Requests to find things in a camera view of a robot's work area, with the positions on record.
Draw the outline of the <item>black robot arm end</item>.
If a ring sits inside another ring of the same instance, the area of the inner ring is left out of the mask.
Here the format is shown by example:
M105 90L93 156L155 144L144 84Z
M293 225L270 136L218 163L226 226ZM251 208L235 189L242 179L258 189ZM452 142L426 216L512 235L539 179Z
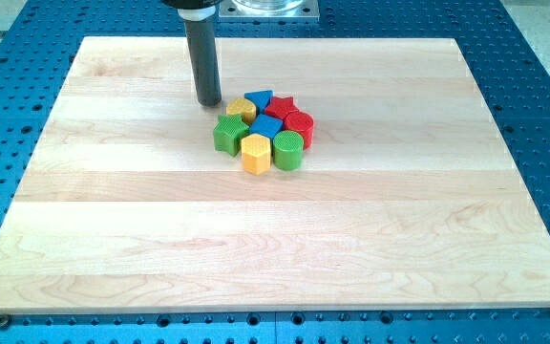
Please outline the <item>black robot arm end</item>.
M202 10L214 7L222 0L160 0L163 4L178 10Z

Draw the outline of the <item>clear acrylic robot base plate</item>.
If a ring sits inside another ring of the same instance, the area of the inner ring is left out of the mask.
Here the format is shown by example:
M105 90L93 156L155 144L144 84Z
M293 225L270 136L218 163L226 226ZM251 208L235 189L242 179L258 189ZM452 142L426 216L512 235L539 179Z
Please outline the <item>clear acrylic robot base plate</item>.
M222 0L222 22L284 21L318 22L318 0Z

